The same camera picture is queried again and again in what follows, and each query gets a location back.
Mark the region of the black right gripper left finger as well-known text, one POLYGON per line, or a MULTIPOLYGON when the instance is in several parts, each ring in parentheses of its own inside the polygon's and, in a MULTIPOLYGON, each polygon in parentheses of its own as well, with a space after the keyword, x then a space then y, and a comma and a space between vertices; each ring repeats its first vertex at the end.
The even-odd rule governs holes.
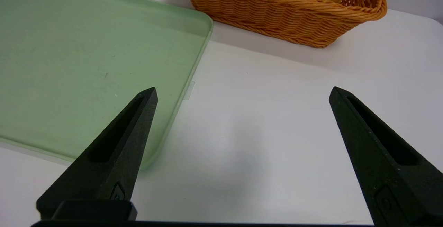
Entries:
POLYGON ((41 220, 135 220, 131 196, 158 102, 138 93, 37 200, 41 220))

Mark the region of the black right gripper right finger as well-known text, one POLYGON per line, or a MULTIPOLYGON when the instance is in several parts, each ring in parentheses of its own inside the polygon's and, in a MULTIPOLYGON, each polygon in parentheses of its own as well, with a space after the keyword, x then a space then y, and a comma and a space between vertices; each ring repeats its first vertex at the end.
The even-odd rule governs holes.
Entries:
POLYGON ((373 223, 441 227, 442 172, 349 91, 329 104, 373 223))

